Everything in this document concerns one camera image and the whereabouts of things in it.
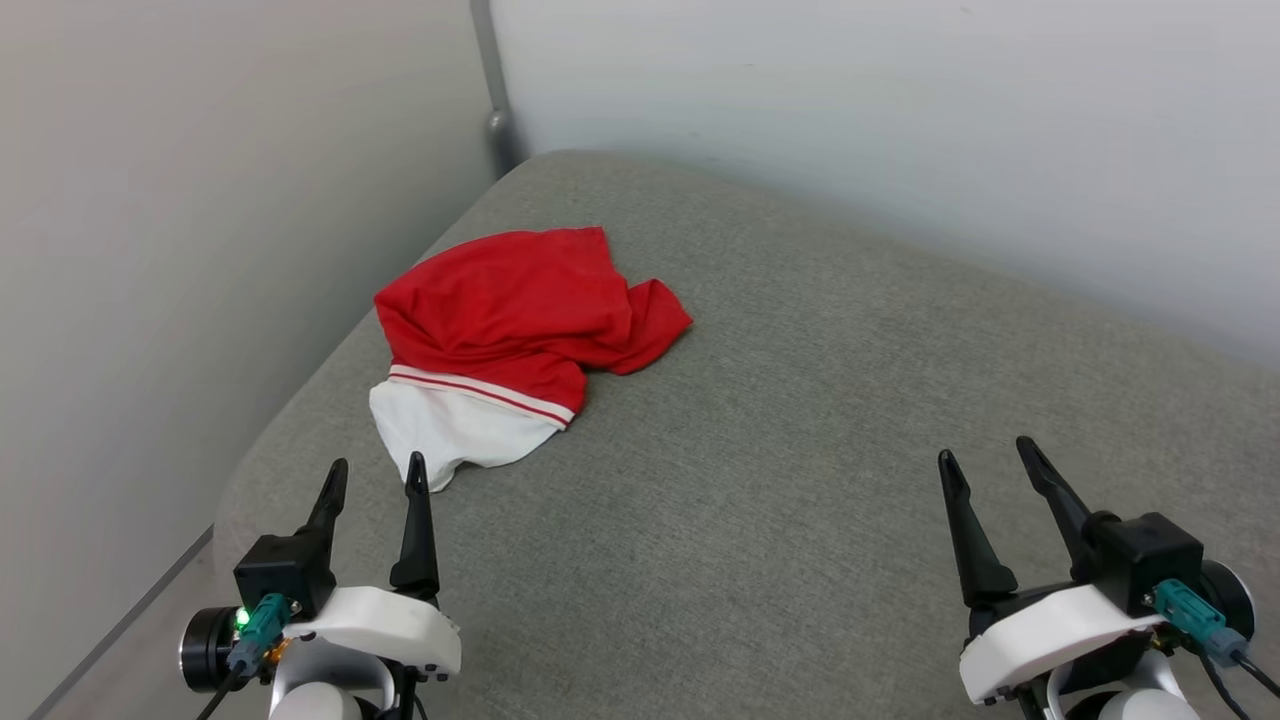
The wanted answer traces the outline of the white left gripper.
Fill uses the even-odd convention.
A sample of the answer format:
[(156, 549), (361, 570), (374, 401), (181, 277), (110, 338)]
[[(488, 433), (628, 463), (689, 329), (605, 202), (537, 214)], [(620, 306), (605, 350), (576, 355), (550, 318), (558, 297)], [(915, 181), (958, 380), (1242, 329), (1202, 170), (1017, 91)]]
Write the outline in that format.
[[(348, 474), (346, 457), (330, 465), (307, 521), (298, 528), (301, 536), (332, 543), (346, 506)], [(389, 578), (396, 593), (342, 587), (314, 620), (288, 625), (287, 685), (389, 685), (387, 661), (449, 676), (461, 673), (460, 629), (430, 605), (438, 602), (440, 577), (426, 462), (419, 451), (410, 455), (404, 495), (404, 532)]]

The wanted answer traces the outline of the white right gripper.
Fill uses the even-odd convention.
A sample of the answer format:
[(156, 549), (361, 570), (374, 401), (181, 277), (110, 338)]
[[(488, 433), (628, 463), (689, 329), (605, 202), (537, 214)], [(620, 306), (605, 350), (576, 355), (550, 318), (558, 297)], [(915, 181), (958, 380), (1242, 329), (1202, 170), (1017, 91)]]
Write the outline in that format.
[[(1071, 560), (1071, 579), (1092, 583), (1093, 551), (1085, 538), (1092, 511), (1029, 436), (1015, 446), (1036, 492), (1042, 496)], [(943, 505), (960, 580), (969, 609), (1011, 598), (1018, 580), (1002, 565), (972, 507), (972, 488), (954, 454), (937, 459)], [(1103, 648), (1120, 637), (1149, 630), (1166, 619), (1148, 612), (1130, 616), (1094, 585), (1059, 591), (996, 621), (960, 655), (959, 674), (973, 705), (984, 705), (1002, 688), (1024, 682)]]

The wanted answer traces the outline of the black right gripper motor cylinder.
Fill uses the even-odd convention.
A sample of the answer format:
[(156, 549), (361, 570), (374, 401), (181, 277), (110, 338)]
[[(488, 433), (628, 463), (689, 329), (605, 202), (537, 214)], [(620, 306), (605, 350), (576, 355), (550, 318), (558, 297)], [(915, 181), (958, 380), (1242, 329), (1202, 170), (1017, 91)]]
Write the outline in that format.
[(1252, 641), (1256, 633), (1256, 612), (1247, 584), (1226, 565), (1206, 559), (1199, 566), (1197, 593), (1224, 618), (1225, 625)]

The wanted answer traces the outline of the red and white jersey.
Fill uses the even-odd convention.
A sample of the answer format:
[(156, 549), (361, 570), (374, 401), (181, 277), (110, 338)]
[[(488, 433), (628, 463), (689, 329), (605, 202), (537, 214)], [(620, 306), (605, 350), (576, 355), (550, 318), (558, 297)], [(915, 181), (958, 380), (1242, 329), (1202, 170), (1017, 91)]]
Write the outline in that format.
[(370, 411), (402, 482), (433, 493), (463, 465), (529, 456), (581, 413), (591, 372), (640, 372), (692, 325), (667, 284), (627, 282), (600, 227), (457, 245), (374, 310), (390, 366)]

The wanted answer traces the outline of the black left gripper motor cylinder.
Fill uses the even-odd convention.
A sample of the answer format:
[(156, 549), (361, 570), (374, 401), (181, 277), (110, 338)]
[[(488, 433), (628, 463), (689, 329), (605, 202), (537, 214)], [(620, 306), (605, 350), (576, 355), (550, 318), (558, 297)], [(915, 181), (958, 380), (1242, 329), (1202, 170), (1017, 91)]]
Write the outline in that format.
[(201, 609), (183, 630), (178, 664), (186, 685), (196, 693), (214, 693), (230, 675), (228, 659), (237, 642), (244, 609)]

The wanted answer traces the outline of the grey metal pipe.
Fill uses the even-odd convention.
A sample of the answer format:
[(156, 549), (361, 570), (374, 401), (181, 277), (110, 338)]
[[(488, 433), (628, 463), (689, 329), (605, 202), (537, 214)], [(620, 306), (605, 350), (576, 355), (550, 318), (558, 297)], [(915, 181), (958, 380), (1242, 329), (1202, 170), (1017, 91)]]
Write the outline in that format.
[(495, 173), (503, 177), (522, 164), (529, 155), (520, 137), (515, 110), (509, 101), (492, 0), (468, 0), (468, 6), (492, 104), (492, 110), (485, 119), (486, 137)]

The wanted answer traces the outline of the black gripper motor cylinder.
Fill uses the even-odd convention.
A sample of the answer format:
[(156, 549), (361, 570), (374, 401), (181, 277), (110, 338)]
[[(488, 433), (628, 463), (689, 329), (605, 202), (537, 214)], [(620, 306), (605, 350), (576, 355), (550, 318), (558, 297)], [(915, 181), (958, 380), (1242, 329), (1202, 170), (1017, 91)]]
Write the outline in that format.
[(1225, 625), (1252, 641), (1256, 633), (1256, 612), (1247, 584), (1226, 565), (1206, 559), (1199, 566), (1197, 593), (1224, 618)]
[(244, 609), (201, 609), (183, 630), (178, 664), (186, 685), (196, 693), (214, 693), (230, 675), (228, 659), (237, 642)]

